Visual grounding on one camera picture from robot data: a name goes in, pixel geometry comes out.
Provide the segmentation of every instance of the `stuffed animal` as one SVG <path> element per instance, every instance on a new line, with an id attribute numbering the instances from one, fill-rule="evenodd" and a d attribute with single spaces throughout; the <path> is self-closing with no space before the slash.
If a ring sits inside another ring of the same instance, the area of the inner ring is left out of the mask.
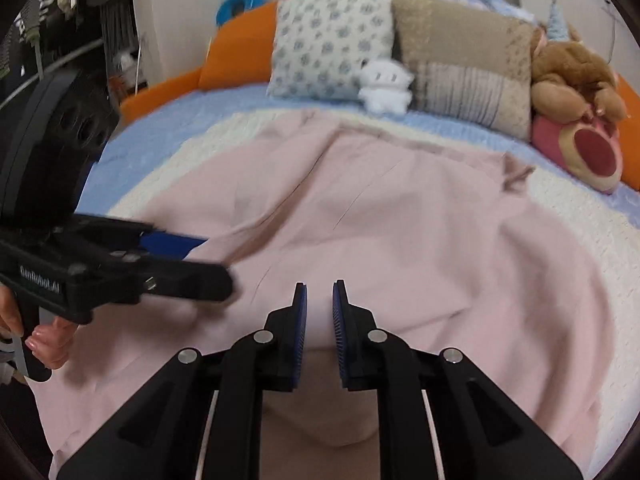
<path id="1" fill-rule="evenodd" d="M 617 94 L 617 78 L 609 65 L 589 50 L 566 24 L 552 0 L 546 42 L 539 30 L 532 43 L 531 103 L 541 115 L 559 124 L 596 115 L 615 124 L 626 118 Z"/>
<path id="2" fill-rule="evenodd" d="M 358 98 L 364 102 L 368 113 L 405 115 L 411 103 L 408 91 L 414 76 L 392 59 L 376 59 L 364 62 L 360 72 Z"/>

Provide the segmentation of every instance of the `patchwork pillow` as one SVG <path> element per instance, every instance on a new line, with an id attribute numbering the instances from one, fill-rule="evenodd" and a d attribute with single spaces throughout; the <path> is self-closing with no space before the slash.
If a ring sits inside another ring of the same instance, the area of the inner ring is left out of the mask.
<path id="1" fill-rule="evenodd" d="M 414 108 L 530 140 L 530 23 L 445 0 L 393 0 Z"/>
<path id="2" fill-rule="evenodd" d="M 356 100 L 363 60 L 389 59 L 391 0 L 283 0 L 267 94 Z"/>

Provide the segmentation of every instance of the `metal screw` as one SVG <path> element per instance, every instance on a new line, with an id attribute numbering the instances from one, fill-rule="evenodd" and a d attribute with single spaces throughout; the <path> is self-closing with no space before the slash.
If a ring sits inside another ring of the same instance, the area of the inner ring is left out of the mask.
<path id="1" fill-rule="evenodd" d="M 369 341 L 372 341 L 374 343 L 383 343 L 386 341 L 386 332 L 377 329 L 372 330 L 367 334 L 367 337 L 369 338 Z"/>
<path id="2" fill-rule="evenodd" d="M 76 276 L 78 274 L 82 274 L 87 270 L 87 266 L 85 264 L 71 264 L 69 268 L 66 270 L 72 276 Z"/>
<path id="3" fill-rule="evenodd" d="M 158 286 L 158 283 L 156 282 L 156 279 L 153 276 L 148 278 L 145 282 L 146 290 L 154 290 L 156 286 Z"/>
<path id="4" fill-rule="evenodd" d="M 254 341 L 257 343 L 266 344 L 271 342 L 272 339 L 273 334 L 268 330 L 258 330 L 258 332 L 254 334 Z"/>
<path id="5" fill-rule="evenodd" d="M 459 363 L 460 361 L 462 361 L 463 359 L 463 355 L 462 352 L 460 350 L 458 350 L 457 348 L 447 348 L 443 353 L 442 356 L 444 357 L 445 361 L 449 362 L 449 363 Z"/>
<path id="6" fill-rule="evenodd" d="M 140 259 L 137 254 L 127 253 L 122 257 L 122 261 L 128 264 L 133 264 Z"/>
<path id="7" fill-rule="evenodd" d="M 193 363 L 198 358 L 198 353 L 191 348 L 185 348 L 184 350 L 180 350 L 178 354 L 178 361 L 180 361 L 183 365 L 188 365 L 189 363 Z"/>

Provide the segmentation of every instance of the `human hand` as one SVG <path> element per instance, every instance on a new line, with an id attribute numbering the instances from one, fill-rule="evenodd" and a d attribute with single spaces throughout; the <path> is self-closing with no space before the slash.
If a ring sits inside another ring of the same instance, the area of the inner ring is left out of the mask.
<path id="1" fill-rule="evenodd" d="M 20 337 L 24 334 L 22 319 L 11 290 L 0 285 L 0 329 Z M 47 368 L 57 370 L 69 359 L 69 349 L 78 325 L 56 316 L 50 325 L 38 325 L 25 340 L 33 355 Z"/>

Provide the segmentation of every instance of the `floral pillow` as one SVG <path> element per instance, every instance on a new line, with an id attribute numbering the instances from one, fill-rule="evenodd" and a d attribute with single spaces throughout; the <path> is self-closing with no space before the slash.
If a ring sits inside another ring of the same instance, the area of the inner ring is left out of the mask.
<path id="1" fill-rule="evenodd" d="M 391 0 L 283 0 L 267 94 L 356 100 L 363 60 L 389 59 Z"/>

